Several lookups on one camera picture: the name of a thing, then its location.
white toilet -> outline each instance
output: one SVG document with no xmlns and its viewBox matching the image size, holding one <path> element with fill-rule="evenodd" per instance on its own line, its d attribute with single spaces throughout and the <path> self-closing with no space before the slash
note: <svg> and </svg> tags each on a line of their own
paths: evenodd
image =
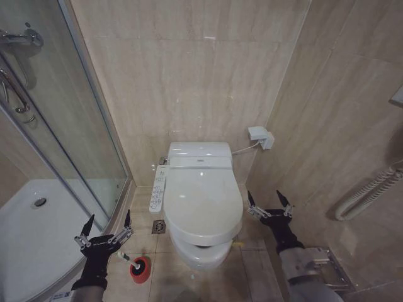
<svg viewBox="0 0 403 302">
<path fill-rule="evenodd" d="M 213 269 L 242 226 L 242 198 L 228 143 L 172 143 L 164 193 L 171 240 L 190 267 Z"/>
</svg>

shower enclosure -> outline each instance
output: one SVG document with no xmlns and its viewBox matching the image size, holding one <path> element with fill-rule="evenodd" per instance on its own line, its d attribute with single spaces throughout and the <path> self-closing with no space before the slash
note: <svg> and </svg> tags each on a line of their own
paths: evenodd
<svg viewBox="0 0 403 302">
<path fill-rule="evenodd" d="M 82 259 L 132 179 L 68 1 L 0 0 L 0 301 L 29 301 Z"/>
</svg>

toilet lid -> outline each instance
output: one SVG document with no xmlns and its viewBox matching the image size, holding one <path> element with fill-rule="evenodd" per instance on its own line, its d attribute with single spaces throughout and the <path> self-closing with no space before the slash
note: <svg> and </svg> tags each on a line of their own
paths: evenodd
<svg viewBox="0 0 403 302">
<path fill-rule="evenodd" d="M 170 168 L 164 216 L 172 235 L 195 245 L 217 245 L 241 229 L 242 197 L 231 168 Z"/>
</svg>

toilet plunger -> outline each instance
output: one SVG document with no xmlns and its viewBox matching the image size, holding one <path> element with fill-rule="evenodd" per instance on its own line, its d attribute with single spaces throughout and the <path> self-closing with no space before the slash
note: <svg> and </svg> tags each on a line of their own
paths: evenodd
<svg viewBox="0 0 403 302">
<path fill-rule="evenodd" d="M 148 280 L 151 273 L 151 261 L 146 256 L 137 257 L 134 261 L 125 253 L 118 251 L 118 257 L 128 261 L 131 265 L 129 268 L 130 275 L 135 283 L 141 284 Z"/>
</svg>

shower drain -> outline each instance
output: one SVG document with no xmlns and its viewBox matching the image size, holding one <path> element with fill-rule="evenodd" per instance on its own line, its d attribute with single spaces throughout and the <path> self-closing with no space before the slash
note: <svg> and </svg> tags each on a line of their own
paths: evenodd
<svg viewBox="0 0 403 302">
<path fill-rule="evenodd" d="M 37 209 L 37 208 L 40 208 L 41 206 L 43 206 L 46 202 L 47 202 L 46 198 L 44 198 L 44 197 L 38 198 L 37 200 L 35 200 L 32 203 L 31 207 L 34 208 L 34 209 Z"/>
<path fill-rule="evenodd" d="M 152 224 L 151 234 L 164 234 L 165 233 L 165 221 L 154 220 Z"/>
</svg>

